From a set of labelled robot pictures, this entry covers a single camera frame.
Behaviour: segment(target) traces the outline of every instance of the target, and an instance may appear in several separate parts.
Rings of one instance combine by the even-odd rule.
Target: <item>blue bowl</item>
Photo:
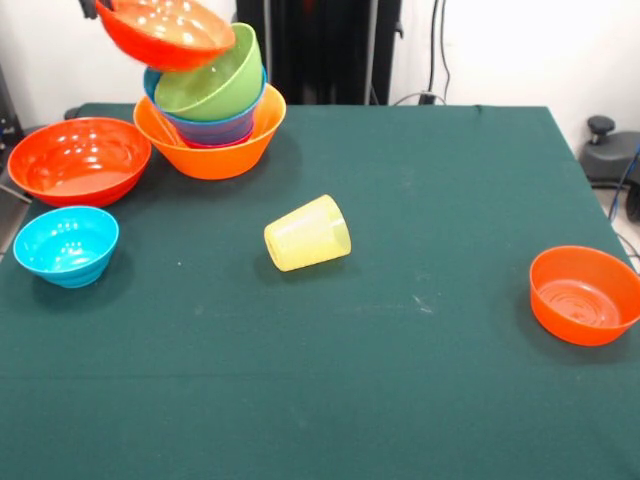
[[[190,142],[202,145],[221,145],[233,143],[239,139],[246,137],[253,128],[253,112],[258,106],[258,102],[264,94],[267,86],[267,72],[262,69],[262,89],[255,101],[249,107],[239,114],[225,118],[224,120],[216,120],[213,122],[194,122],[192,120],[184,120],[170,113],[163,111],[155,102],[156,85],[162,77],[162,72],[158,72],[151,68],[147,68],[144,72],[144,90],[158,109],[167,120],[169,120],[178,133]]]
[[[59,208],[20,230],[13,254],[20,265],[48,282],[79,288],[102,275],[119,233],[118,222],[104,210]]]

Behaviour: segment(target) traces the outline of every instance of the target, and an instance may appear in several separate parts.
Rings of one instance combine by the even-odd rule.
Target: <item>green tablecloth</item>
[[[264,225],[323,193],[352,255],[280,273]],[[245,176],[156,154],[109,210],[95,285],[0,264],[1,479],[640,476],[640,328],[529,309],[541,250],[623,255],[546,109],[291,107]]]

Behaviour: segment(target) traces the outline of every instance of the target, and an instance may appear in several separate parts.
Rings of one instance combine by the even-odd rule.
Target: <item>purple bowl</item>
[[[260,90],[258,98],[256,98],[255,101],[243,112],[240,112],[233,117],[213,122],[194,122],[193,120],[185,120],[165,112],[158,107],[154,97],[156,86],[158,85],[161,76],[162,72],[158,72],[152,68],[147,68],[144,72],[144,90],[158,111],[164,115],[174,127],[176,127],[180,136],[186,140],[201,145],[228,144],[246,137],[253,130],[253,112],[258,106],[258,102],[260,102],[267,86],[267,72],[264,68],[262,69],[262,90]]]

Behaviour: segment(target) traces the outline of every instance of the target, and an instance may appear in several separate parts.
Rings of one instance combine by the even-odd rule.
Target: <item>plastic bowl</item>
[[[192,72],[165,73],[154,95],[165,112],[186,120],[224,120],[246,110],[262,87],[262,59],[256,32],[234,23],[236,44],[213,62]]]
[[[48,282],[79,288],[95,282],[109,264],[120,229],[109,213],[67,207],[40,215],[16,236],[20,265]]]
[[[180,172],[202,180],[221,180],[242,175],[255,166],[282,123],[287,105],[275,88],[267,85],[255,113],[255,127],[245,143],[225,148],[197,150],[182,141],[176,129],[143,97],[133,111],[133,120],[162,154]]]
[[[193,0],[113,0],[113,7],[111,11],[96,1],[111,39],[124,53],[157,70],[199,68],[235,42],[231,26]]]
[[[151,144],[130,123],[77,118],[26,137],[9,156],[9,175],[49,205],[103,207],[140,179]]]
[[[144,90],[149,99],[153,102],[153,95],[156,85],[162,76],[161,72],[147,68],[144,72]],[[194,122],[184,120],[171,115],[170,113],[160,110],[155,102],[154,105],[180,132],[180,136],[189,142],[200,143],[203,145],[214,145],[223,143],[232,143],[240,138],[247,136],[253,129],[253,113],[258,106],[258,102],[264,94],[267,86],[267,72],[262,71],[262,89],[258,97],[249,107],[239,114],[225,118],[224,120],[215,120],[213,122]]]
[[[235,142],[219,143],[219,144],[211,144],[211,145],[206,144],[206,143],[192,142],[189,139],[184,138],[184,137],[181,137],[181,138],[182,138],[182,141],[185,143],[185,145],[187,147],[190,147],[190,148],[200,148],[200,149],[203,149],[203,148],[226,148],[226,147],[231,147],[233,145],[239,145],[241,143],[246,142],[247,140],[249,140],[249,138],[251,137],[252,133],[253,133],[253,128],[249,132],[247,132],[247,134],[244,137],[239,138]]]
[[[576,345],[610,343],[640,318],[640,279],[599,250],[546,250],[533,261],[530,282],[531,308],[540,324]]]

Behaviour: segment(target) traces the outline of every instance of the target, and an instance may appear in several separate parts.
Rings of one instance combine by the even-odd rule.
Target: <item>yellow cup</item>
[[[267,225],[264,240],[273,263],[283,272],[351,253],[349,229],[329,195]]]

